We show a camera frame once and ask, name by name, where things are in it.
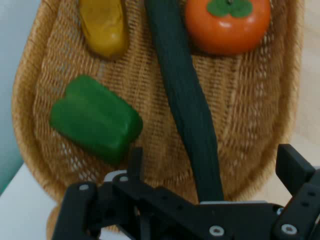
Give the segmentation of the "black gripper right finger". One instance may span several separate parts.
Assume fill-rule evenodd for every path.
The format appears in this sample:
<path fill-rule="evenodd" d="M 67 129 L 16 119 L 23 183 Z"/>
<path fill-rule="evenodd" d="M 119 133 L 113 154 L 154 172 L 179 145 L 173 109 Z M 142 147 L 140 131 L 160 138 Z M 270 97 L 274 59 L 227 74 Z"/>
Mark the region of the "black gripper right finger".
<path fill-rule="evenodd" d="M 290 144 L 280 144 L 275 172 L 292 198 L 273 228 L 276 240 L 320 238 L 320 171 Z"/>

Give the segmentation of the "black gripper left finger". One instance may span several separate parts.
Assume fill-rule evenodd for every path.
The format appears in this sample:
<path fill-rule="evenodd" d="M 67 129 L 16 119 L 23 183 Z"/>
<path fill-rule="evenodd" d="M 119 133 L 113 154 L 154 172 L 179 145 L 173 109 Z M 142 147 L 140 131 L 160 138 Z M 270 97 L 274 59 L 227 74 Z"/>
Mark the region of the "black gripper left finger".
<path fill-rule="evenodd" d="M 116 174 L 100 187 L 90 181 L 70 185 L 52 239 L 97 240 L 102 228 L 112 225 L 131 240 L 150 239 L 150 219 L 139 209 L 142 176 L 143 149 L 137 147 L 131 152 L 126 173 Z"/>

